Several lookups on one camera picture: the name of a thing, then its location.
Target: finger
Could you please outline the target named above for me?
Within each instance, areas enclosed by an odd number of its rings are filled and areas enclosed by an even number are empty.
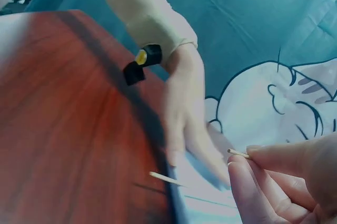
[[[281,187],[293,203],[303,206],[311,212],[314,210],[317,204],[308,192],[303,178],[274,171],[268,171],[268,174]]]
[[[195,132],[187,140],[187,148],[200,160],[208,169],[216,175],[226,186],[230,186],[230,178],[223,156],[214,146],[211,138],[205,131]]]
[[[246,163],[251,167],[263,194],[278,216],[291,223],[300,223],[310,213],[306,208],[294,204],[265,170],[251,160]]]
[[[185,153],[184,127],[182,121],[167,120],[165,123],[166,155],[171,166],[177,166]]]
[[[233,196],[243,223],[288,223],[277,216],[248,165],[233,161],[228,169]]]
[[[303,177],[313,141],[260,148],[247,147],[247,153],[262,169]]]

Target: hand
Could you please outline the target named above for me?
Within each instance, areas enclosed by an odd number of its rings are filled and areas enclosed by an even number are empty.
[[[229,184],[226,165],[215,148],[205,124],[204,65],[193,44],[181,45],[171,55],[166,70],[164,128],[169,163],[188,148],[225,184]]]
[[[229,158],[243,223],[337,223],[337,134]]]

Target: wrist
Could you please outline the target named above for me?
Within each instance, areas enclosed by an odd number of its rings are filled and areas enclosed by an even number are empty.
[[[186,74],[204,72],[204,64],[201,56],[192,43],[180,45],[163,65],[165,70],[173,73]]]

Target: yellow label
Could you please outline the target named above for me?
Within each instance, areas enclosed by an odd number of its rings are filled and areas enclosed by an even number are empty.
[[[143,65],[146,62],[146,59],[147,59],[146,52],[144,50],[140,50],[138,52],[138,55],[136,56],[135,61],[138,65]]]

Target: fingernail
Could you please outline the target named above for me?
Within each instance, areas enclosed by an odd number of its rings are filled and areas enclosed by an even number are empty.
[[[173,151],[172,152],[172,166],[177,166],[182,158],[183,154],[180,151]]]
[[[262,147],[261,145],[250,145],[250,146],[247,146],[247,153],[252,153],[256,150],[258,150],[260,147]]]

